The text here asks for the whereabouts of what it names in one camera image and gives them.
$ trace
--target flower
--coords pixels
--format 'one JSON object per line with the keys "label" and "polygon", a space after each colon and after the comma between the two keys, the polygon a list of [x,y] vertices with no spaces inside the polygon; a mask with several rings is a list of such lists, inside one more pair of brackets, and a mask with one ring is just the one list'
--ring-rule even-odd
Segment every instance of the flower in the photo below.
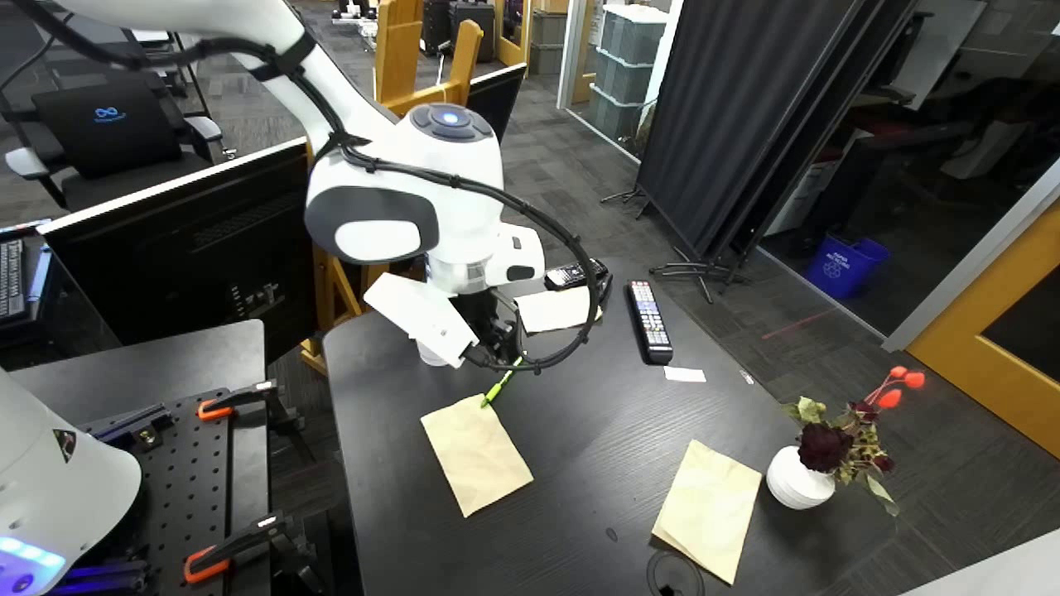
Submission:
{"label": "flower", "polygon": [[890,516],[896,516],[893,498],[884,490],[877,475],[893,470],[893,457],[884,452],[877,422],[896,411],[903,390],[920,390],[927,384],[923,370],[890,368],[889,376],[868,390],[862,402],[847,403],[846,413],[829,422],[829,408],[814,396],[796,402],[798,460],[809,470],[830,475],[833,482],[863,482]]}

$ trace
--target desk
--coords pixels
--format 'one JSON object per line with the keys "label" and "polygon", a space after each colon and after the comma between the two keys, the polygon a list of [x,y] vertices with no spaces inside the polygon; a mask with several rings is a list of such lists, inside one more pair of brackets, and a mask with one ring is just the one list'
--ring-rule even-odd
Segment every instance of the desk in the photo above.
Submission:
{"label": "desk", "polygon": [[[676,368],[706,384],[665,384],[639,362],[627,280],[588,344],[544,375],[517,375],[496,413],[534,482],[461,521],[419,413],[491,386],[493,370],[427,370],[376,315],[326,337],[337,444],[366,596],[647,596],[651,574],[692,571],[651,544],[651,522],[690,439],[754,470],[791,444],[796,423],[655,285]],[[814,512],[782,509],[757,490],[736,587],[694,574],[682,592],[812,592],[870,554],[890,521],[853,490]]]}
{"label": "desk", "polygon": [[[238,321],[194,333],[95,350],[11,375],[67,422],[98,422],[168,396],[242,386],[264,376],[264,328]],[[233,429],[233,516],[242,531],[268,512],[268,429]],[[242,566],[228,596],[268,596],[268,563]]]}

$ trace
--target brown paper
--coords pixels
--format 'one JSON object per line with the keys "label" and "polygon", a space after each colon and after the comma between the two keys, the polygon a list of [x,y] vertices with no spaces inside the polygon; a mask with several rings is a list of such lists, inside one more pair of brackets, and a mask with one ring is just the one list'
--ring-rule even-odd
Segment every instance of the brown paper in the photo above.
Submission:
{"label": "brown paper", "polygon": [[429,411],[419,423],[464,516],[534,479],[496,411],[483,408],[479,395]]}
{"label": "brown paper", "polygon": [[651,533],[732,587],[757,482],[757,470],[692,439]]}

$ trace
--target computer monitor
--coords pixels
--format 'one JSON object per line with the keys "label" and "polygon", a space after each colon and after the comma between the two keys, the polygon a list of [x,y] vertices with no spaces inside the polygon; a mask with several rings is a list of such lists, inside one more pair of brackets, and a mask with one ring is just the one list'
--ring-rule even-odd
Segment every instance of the computer monitor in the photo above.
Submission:
{"label": "computer monitor", "polygon": [[305,141],[273,147],[41,225],[116,341],[261,318],[275,362],[313,330]]}
{"label": "computer monitor", "polygon": [[468,110],[483,116],[493,127],[496,140],[502,140],[524,75],[528,62],[513,62],[471,81]]}

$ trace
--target white machine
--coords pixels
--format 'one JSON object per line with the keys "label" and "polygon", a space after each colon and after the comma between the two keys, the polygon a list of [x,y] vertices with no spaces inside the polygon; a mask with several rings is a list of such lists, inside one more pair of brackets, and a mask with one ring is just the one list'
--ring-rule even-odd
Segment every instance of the white machine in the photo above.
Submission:
{"label": "white machine", "polygon": [[[67,48],[114,67],[160,67],[114,56],[37,0],[14,0]],[[427,255],[427,280],[384,277],[366,303],[404,328],[427,363],[461,368],[477,337],[450,299],[541,277],[534,230],[501,223],[502,204],[571,245],[579,243],[544,212],[506,195],[493,129],[461,107],[419,107],[390,122],[364,104],[302,20],[282,0],[58,0],[68,12],[128,28],[194,33],[202,44],[168,56],[193,62],[235,53],[255,81],[302,118],[313,168],[305,200],[311,238],[345,262]],[[541,370],[572,353],[594,328],[598,280],[588,277],[586,325],[549,357],[521,357]],[[128,509],[138,464],[48,413],[0,376],[0,596],[47,592]]]}
{"label": "white machine", "polygon": [[68,428],[0,370],[0,596],[58,584],[128,512],[138,479],[131,454]]}

